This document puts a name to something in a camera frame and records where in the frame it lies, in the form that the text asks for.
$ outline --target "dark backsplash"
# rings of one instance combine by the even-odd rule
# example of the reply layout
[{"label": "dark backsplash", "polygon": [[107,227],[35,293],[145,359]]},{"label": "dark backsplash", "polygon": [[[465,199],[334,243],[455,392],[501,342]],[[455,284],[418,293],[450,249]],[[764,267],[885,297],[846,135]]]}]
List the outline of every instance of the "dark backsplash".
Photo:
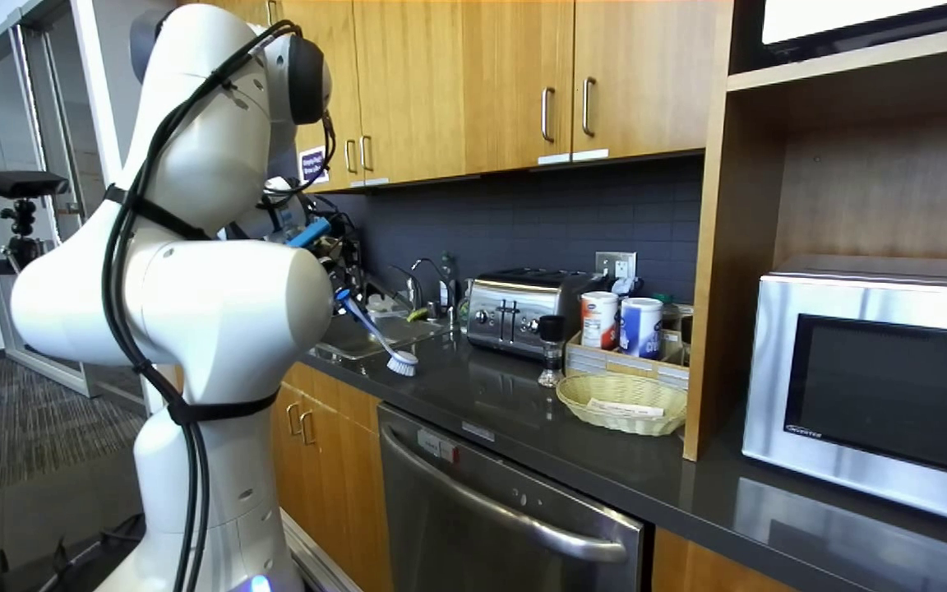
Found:
[{"label": "dark backsplash", "polygon": [[459,274],[504,267],[592,269],[596,249],[634,249],[650,293],[690,303],[699,156],[476,182],[332,194],[366,236],[373,277],[401,287],[418,257],[457,253]]}]

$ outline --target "dishwasher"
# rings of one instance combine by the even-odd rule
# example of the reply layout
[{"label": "dishwasher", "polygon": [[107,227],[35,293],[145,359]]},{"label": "dishwasher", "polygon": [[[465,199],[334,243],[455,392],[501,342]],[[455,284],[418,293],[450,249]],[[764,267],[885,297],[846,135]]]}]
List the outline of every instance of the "dishwasher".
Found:
[{"label": "dishwasher", "polygon": [[396,588],[638,592],[640,523],[383,406]]}]

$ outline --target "white robot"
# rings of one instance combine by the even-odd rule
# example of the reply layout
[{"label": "white robot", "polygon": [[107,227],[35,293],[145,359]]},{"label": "white robot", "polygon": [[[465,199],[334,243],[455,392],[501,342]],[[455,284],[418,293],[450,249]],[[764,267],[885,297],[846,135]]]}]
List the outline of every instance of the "white robot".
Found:
[{"label": "white robot", "polygon": [[[145,202],[205,234],[258,203],[272,121],[288,119],[288,92],[298,90],[285,66],[288,53],[279,50],[285,35],[258,50],[179,126],[157,160],[147,160],[155,133],[170,109],[254,41],[245,21],[216,6],[188,5],[162,22],[115,194],[130,194],[143,176],[155,170],[145,177]],[[314,77],[326,101],[326,71]],[[77,362],[132,365],[102,306],[107,247],[121,203],[107,202],[71,239],[16,277],[13,323],[32,348]],[[139,353],[157,370],[185,371],[185,403],[246,406],[246,415],[201,424],[210,478],[201,558],[190,550],[181,554],[190,486],[185,435],[170,422],[170,406],[147,418],[135,442],[147,534],[102,588],[173,588],[179,567],[197,567],[181,578],[188,588],[190,584],[210,592],[298,588],[277,511],[265,403],[295,353],[329,325],[326,269],[305,249],[258,239],[181,239],[179,232],[147,219],[139,219],[121,239],[130,247],[119,265],[124,323]]]}]

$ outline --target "faucet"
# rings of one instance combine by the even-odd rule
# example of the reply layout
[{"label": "faucet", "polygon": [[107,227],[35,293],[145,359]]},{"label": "faucet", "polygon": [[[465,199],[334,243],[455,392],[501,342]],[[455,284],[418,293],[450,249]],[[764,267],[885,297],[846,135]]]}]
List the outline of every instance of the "faucet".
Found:
[{"label": "faucet", "polygon": [[[434,287],[439,287],[434,301],[429,301],[418,284],[418,269],[423,267],[431,267],[434,274]],[[455,253],[443,253],[442,265],[434,257],[418,257],[406,274],[406,290],[407,290],[410,306],[431,303],[434,319],[448,319],[448,325],[457,323],[459,279],[457,279]]]}]

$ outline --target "black countertop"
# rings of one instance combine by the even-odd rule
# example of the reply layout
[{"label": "black countertop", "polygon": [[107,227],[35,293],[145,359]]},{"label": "black countertop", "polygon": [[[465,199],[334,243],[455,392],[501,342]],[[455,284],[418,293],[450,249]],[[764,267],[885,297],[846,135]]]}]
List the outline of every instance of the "black countertop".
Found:
[{"label": "black countertop", "polygon": [[582,424],[537,384],[532,362],[450,333],[423,340],[418,359],[418,374],[399,379],[385,356],[304,356],[439,430],[797,588],[947,588],[947,521],[747,462],[739,418],[690,465],[678,439]]}]

